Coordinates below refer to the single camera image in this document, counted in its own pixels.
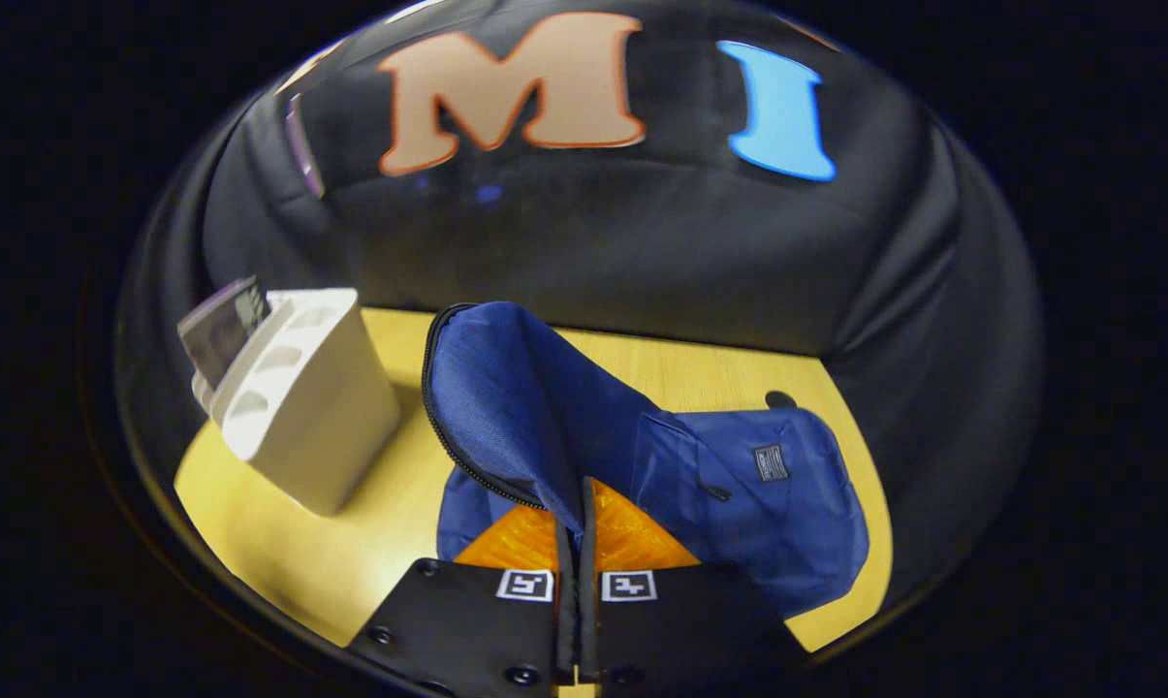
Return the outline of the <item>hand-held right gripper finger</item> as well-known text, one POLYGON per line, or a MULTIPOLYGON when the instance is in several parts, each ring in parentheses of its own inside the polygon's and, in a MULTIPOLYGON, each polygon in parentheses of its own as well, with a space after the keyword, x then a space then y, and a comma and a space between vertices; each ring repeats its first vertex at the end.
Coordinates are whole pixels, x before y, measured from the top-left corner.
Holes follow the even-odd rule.
POLYGON ((348 650, 425 697, 555 697, 576 630, 570 535, 517 505, 454 559, 411 561, 348 650))
POLYGON ((765 593, 586 481, 580 676, 602 697, 773 697, 808 666, 765 593))

